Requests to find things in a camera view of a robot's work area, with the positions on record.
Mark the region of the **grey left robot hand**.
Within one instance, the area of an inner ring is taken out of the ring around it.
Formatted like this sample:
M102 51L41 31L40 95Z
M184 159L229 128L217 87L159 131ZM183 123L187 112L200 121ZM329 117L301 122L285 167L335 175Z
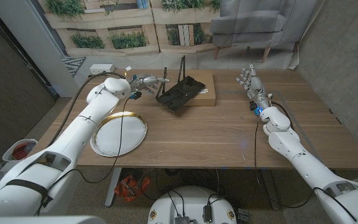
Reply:
M158 83L169 83L167 78L156 77L146 74L144 77L136 77L130 82L131 93L145 90L148 93L154 94L152 89L156 89Z

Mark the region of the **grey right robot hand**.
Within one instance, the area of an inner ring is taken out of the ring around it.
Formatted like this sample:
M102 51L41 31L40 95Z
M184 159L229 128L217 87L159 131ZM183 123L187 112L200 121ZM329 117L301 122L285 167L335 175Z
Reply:
M245 89L250 102L255 104L261 110L271 106L265 87L256 74L256 70L252 63L249 68L242 68L242 73L236 81Z

